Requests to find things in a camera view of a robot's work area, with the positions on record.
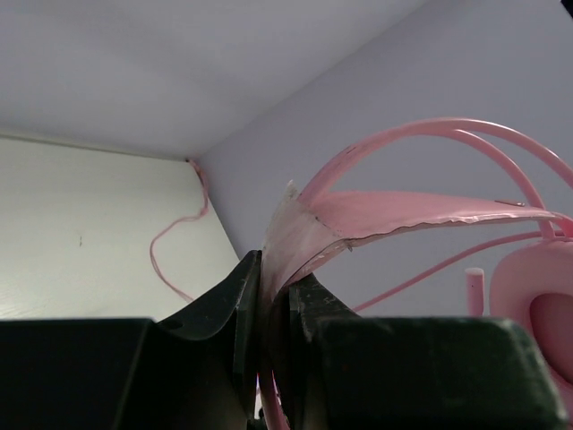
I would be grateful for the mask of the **pink headphones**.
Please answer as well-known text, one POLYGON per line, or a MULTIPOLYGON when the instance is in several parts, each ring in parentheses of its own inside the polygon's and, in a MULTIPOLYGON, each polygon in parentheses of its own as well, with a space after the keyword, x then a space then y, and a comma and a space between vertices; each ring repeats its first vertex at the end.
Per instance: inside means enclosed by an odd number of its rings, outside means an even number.
POLYGON ((492 145, 497 137, 529 151, 570 183, 571 167, 530 137, 502 125, 465 118, 402 125, 351 145, 331 159, 303 190, 289 187, 271 221, 262 250, 259 330, 261 402, 269 429, 287 421, 272 364, 272 314, 277 296, 339 254, 384 237, 425 228, 534 221, 524 248, 505 257, 486 279, 466 272, 467 318, 507 319, 538 347, 572 426, 572 220, 549 211, 520 167, 492 145), (411 136, 437 136, 480 151, 506 171, 524 202, 487 201, 398 191, 336 192, 333 185, 360 160, 411 136))

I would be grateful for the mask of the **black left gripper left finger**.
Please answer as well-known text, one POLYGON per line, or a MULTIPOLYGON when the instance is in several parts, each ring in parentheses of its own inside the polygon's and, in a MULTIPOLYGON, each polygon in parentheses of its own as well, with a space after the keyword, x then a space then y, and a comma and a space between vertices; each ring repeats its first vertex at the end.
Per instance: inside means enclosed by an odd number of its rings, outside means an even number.
POLYGON ((245 429, 261 253, 161 320, 1 324, 4 429, 245 429))

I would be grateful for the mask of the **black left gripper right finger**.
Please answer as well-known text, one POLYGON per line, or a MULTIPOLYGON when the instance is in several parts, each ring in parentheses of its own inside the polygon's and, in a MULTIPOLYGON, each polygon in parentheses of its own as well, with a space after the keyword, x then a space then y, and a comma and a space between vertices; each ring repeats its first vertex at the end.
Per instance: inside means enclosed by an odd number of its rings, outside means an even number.
POLYGON ((565 429, 529 334, 507 319, 361 317, 313 276, 272 314, 272 364, 294 429, 565 429))

